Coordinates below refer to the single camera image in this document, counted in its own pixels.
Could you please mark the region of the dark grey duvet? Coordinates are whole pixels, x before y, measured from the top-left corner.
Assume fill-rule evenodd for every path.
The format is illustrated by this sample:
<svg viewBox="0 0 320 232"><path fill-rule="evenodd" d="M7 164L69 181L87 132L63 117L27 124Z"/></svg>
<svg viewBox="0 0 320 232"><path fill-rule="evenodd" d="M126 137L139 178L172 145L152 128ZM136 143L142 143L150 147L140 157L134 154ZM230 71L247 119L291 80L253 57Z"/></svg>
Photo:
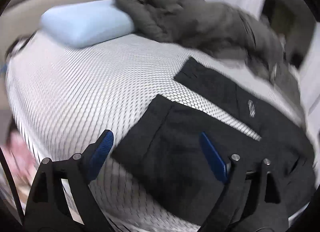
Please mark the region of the dark grey duvet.
<svg viewBox="0 0 320 232"><path fill-rule="evenodd" d="M298 82L280 39L243 10L206 0L116 0L116 5L149 39L198 49L216 59L243 60L303 112Z"/></svg>

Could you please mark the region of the black pants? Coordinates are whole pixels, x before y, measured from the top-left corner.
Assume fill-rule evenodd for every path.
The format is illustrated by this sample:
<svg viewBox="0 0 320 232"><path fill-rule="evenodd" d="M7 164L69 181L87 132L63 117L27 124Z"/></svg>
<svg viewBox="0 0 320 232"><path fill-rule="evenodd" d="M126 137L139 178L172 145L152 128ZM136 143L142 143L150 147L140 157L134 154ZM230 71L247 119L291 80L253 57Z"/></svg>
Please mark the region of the black pants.
<svg viewBox="0 0 320 232"><path fill-rule="evenodd" d="M259 135L253 139L208 114L156 96L112 156L172 214L199 226L224 185L202 152L205 133L223 157L237 153L249 170L268 158L278 174L287 217L315 192L313 146L304 130L221 73L188 59L175 81L225 110Z"/></svg>

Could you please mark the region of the light blue pillow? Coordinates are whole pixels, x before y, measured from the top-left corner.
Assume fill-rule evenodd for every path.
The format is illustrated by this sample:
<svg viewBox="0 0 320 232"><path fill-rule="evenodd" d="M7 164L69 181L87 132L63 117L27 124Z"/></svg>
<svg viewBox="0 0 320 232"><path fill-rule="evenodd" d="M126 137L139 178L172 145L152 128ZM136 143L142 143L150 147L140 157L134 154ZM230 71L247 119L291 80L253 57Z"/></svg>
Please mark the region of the light blue pillow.
<svg viewBox="0 0 320 232"><path fill-rule="evenodd" d="M82 49L135 31L130 16L115 0L54 6L40 18L40 27L56 41Z"/></svg>

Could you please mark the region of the white honeycomb mattress cover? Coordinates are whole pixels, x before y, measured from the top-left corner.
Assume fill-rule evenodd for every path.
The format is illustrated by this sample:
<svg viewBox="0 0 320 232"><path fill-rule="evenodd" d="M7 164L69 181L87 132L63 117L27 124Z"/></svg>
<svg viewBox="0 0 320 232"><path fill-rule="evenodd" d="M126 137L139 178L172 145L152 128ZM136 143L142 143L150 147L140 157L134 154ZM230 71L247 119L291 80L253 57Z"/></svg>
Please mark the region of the white honeycomb mattress cover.
<svg viewBox="0 0 320 232"><path fill-rule="evenodd" d="M43 31L8 62L6 88L20 133L37 162L68 159L109 129L119 142L156 95L201 110L251 138L258 134L174 80L194 58L274 106L303 120L271 84L244 63L129 34L85 49L61 45Z"/></svg>

